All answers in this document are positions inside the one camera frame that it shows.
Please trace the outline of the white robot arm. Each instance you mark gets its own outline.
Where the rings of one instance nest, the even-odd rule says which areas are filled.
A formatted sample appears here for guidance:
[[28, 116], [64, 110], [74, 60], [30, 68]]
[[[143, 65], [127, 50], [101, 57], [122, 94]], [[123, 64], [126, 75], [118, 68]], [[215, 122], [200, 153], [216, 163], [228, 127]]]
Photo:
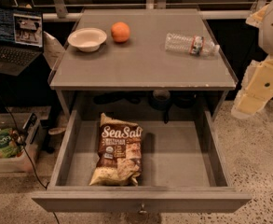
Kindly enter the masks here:
[[252, 60], [245, 71], [231, 109], [238, 119], [253, 116], [273, 98], [273, 0], [248, 17], [246, 23], [259, 29], [258, 44], [267, 56], [261, 62]]

